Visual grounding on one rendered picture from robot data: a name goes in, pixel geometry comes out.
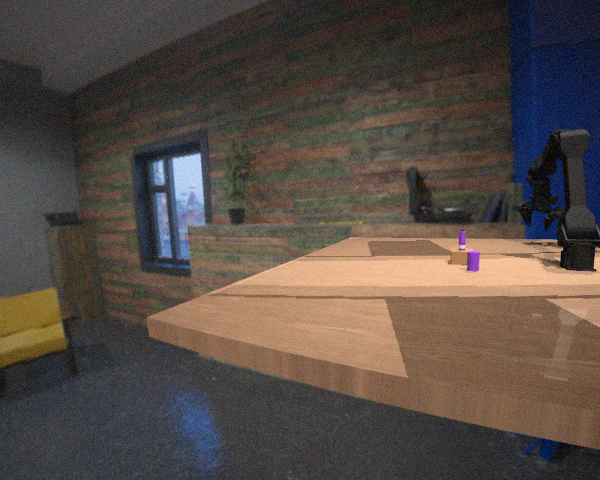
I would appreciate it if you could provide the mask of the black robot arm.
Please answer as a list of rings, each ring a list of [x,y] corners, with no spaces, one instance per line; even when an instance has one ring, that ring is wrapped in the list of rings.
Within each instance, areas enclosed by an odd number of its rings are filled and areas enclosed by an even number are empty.
[[[556,229],[558,246],[563,246],[560,266],[567,270],[596,272],[594,260],[596,247],[600,248],[600,231],[595,216],[586,206],[582,160],[589,142],[590,135],[585,129],[551,131],[543,154],[529,167],[526,180],[534,194],[549,194],[551,180],[546,175],[555,174],[557,158],[562,161],[565,212]]]

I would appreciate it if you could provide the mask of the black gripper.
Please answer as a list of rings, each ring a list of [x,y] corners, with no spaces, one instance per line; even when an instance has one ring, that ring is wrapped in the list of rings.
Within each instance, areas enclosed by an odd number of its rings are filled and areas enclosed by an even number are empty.
[[[531,227],[531,214],[533,210],[548,213],[549,216],[544,218],[545,220],[545,232],[549,229],[550,224],[553,220],[559,220],[562,214],[565,212],[565,208],[557,207],[556,209],[549,209],[549,197],[551,194],[543,195],[543,194],[534,194],[529,196],[531,200],[531,204],[529,201],[518,200],[513,203],[513,210],[519,211],[520,215],[523,216],[525,222],[528,227]]]

